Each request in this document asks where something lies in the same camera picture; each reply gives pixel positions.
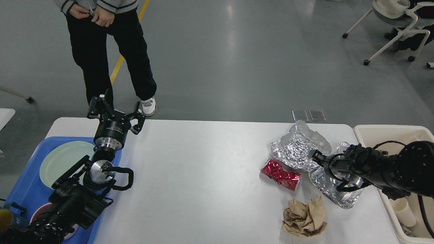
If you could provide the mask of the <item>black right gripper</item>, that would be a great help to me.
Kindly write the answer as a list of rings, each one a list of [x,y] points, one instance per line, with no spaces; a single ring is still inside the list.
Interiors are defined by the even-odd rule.
[[[313,149],[308,153],[308,158],[323,167],[326,174],[341,182],[337,190],[360,190],[363,188],[363,179],[358,176],[349,159],[344,154],[323,155],[319,150]]]

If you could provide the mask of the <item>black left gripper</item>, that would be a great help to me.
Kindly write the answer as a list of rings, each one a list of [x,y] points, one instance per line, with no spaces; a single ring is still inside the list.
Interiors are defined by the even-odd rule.
[[[97,147],[107,147],[115,151],[124,148],[128,131],[137,135],[143,128],[146,116],[140,108],[141,102],[138,101],[133,112],[129,114],[115,113],[111,89],[107,89],[104,94],[99,96],[93,96],[89,104],[87,118],[99,119],[94,144]]]

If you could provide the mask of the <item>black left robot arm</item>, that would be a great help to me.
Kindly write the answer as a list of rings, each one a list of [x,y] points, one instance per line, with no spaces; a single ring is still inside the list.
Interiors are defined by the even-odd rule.
[[[124,147],[127,132],[138,134],[145,115],[140,102],[125,114],[113,109],[107,97],[112,92],[93,97],[89,119],[98,119],[94,136],[94,154],[85,155],[52,184],[48,198],[51,206],[26,227],[8,227],[1,231],[2,244],[60,244],[73,233],[74,225],[88,229],[105,208],[113,203],[110,190],[128,190],[134,182],[130,168],[113,165],[115,154]]]

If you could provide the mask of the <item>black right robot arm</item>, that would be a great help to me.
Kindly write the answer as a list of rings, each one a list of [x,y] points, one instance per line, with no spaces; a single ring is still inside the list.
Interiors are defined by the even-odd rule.
[[[340,154],[323,155],[314,149],[308,154],[327,176],[337,180],[339,192],[353,192],[375,186],[389,199],[397,200],[411,193],[417,194],[422,220],[433,236],[423,203],[423,197],[433,198],[433,142],[414,141],[403,144],[398,154],[379,151],[374,147],[349,145]]]

